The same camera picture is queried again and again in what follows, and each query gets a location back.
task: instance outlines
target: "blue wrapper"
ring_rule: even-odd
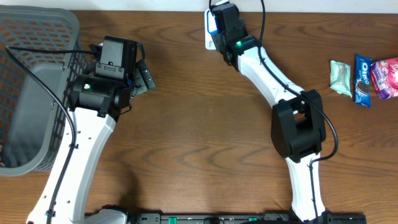
[[[355,96],[354,101],[361,106],[371,107],[371,65],[372,59],[355,55]]]

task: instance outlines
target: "black bracket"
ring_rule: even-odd
[[[301,94],[323,110],[317,91],[303,91]],[[295,119],[295,111],[303,117]],[[283,158],[300,162],[301,158],[322,150],[322,142],[326,139],[325,122],[314,108],[300,98],[281,100],[272,107],[271,139]]]

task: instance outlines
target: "candy wrapper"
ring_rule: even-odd
[[[398,96],[398,58],[373,63],[371,78],[380,99]]]
[[[355,55],[355,103],[361,106],[371,107],[371,65],[372,59]]]
[[[349,88],[349,79],[351,78],[351,66],[330,61],[330,88],[338,94],[346,94],[353,97]]]

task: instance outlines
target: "pink snack package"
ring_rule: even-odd
[[[371,79],[380,99],[398,96],[398,58],[373,63]]]

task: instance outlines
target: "gray basket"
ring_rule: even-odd
[[[67,10],[0,6],[0,175],[50,170],[65,125],[65,115],[53,99],[13,64],[4,45],[80,49],[78,33],[78,19]],[[69,83],[87,64],[83,54],[12,52],[64,105]]]

